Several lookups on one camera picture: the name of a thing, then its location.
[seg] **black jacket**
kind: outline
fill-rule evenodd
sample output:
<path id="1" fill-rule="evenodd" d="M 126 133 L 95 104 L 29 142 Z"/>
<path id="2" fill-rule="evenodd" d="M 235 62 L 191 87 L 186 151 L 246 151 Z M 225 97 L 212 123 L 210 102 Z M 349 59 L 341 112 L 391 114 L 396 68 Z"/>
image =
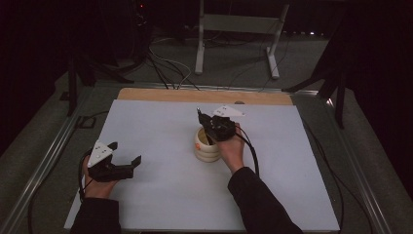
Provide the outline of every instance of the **black jacket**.
<path id="1" fill-rule="evenodd" d="M 267 185 L 250 168 L 236 171 L 230 179 L 228 189 L 240 207 L 247 233 L 302 233 Z M 70 233 L 121 233 L 119 203 L 108 199 L 86 198 Z"/>

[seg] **table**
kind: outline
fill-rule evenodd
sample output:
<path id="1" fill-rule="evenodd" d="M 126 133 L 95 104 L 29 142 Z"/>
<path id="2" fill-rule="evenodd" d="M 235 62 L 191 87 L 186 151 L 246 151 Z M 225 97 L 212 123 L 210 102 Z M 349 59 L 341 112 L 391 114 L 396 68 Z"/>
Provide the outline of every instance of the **table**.
<path id="1" fill-rule="evenodd" d="M 228 15 L 212 15 L 205 14 L 204 0 L 200 0 L 200 23 L 199 23 L 199 38 L 197 61 L 195 66 L 195 73 L 200 75 L 203 73 L 204 65 L 204 31 L 218 30 L 218 31 L 237 31 L 237 32 L 252 32 L 274 34 L 274 41 L 271 47 L 267 48 L 267 59 L 270 65 L 271 77 L 273 79 L 280 78 L 277 62 L 274 57 L 277 44 L 282 33 L 282 26 L 288 11 L 288 4 L 282 7 L 282 13 L 278 19 L 272 18 L 257 18 L 257 17 L 241 17 Z"/>
<path id="2" fill-rule="evenodd" d="M 338 229 L 311 146 L 289 96 L 144 89 L 119 93 L 99 138 L 106 143 L 119 142 L 115 165 L 127 164 L 142 154 L 134 178 L 118 183 L 112 194 L 120 201 L 123 228 L 244 230 L 238 207 L 226 189 L 231 175 L 225 164 L 222 160 L 204 163 L 193 155 L 193 134 L 200 127 L 196 107 L 208 113 L 234 101 L 245 103 L 235 106 L 246 116 L 233 120 L 248 133 L 260 161 L 261 177 L 292 220 L 308 231 Z M 274 130 L 277 134 L 268 137 Z M 244 162 L 253 168 L 248 150 Z M 72 225 L 79 206 L 76 198 L 65 228 Z"/>

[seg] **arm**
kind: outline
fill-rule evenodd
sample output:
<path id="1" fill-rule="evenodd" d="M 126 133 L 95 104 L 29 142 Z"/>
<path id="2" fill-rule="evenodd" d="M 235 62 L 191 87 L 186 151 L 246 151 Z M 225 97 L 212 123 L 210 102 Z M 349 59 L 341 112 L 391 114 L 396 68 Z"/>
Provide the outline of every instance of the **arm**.
<path id="1" fill-rule="evenodd" d="M 85 159 L 83 171 L 85 182 L 89 185 L 85 189 L 85 199 L 76 215 L 70 233 L 121 233 L 119 203 L 108 199 L 118 181 L 97 182 L 92 180 L 88 174 L 88 161 L 89 156 Z"/>
<path id="2" fill-rule="evenodd" d="M 216 143 L 233 176 L 228 189 L 240 208 L 248 233 L 302 233 L 267 185 L 244 166 L 244 142 L 237 136 Z"/>

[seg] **white table surface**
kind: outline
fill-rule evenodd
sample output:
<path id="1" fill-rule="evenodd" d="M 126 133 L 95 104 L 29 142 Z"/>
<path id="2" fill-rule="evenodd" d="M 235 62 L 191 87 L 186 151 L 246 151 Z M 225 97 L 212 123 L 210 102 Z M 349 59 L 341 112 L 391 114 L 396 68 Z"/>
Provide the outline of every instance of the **white table surface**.
<path id="1" fill-rule="evenodd" d="M 120 181 L 111 198 L 120 202 L 120 223 L 130 230 L 244 230 L 227 189 L 231 174 L 222 160 L 204 163 L 194 151 L 197 107 L 206 114 L 223 103 L 114 100 L 99 140 L 118 141 L 115 165 L 142 155 L 134 177 Z M 254 146 L 261 178 L 305 231 L 338 230 L 316 159 L 293 105 L 234 105 Z M 247 145 L 244 162 L 254 168 Z M 80 207 L 73 202 L 65 228 Z"/>

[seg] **human hand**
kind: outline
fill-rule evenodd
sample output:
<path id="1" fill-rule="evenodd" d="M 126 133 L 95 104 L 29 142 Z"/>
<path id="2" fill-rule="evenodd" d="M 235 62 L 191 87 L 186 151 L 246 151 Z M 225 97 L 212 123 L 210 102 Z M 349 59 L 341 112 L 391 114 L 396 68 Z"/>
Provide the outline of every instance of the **human hand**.
<path id="1" fill-rule="evenodd" d="M 115 184 L 119 181 L 97 182 L 89 176 L 88 162 L 91 156 L 87 156 L 83 161 L 83 173 L 85 174 L 85 198 L 108 199 Z"/>
<path id="2" fill-rule="evenodd" d="M 240 124 L 236 123 L 236 133 L 241 135 Z M 224 160 L 231 173 L 234 174 L 238 169 L 244 167 L 244 141 L 238 136 L 232 136 L 225 141 L 216 141 L 216 145 L 221 152 Z"/>

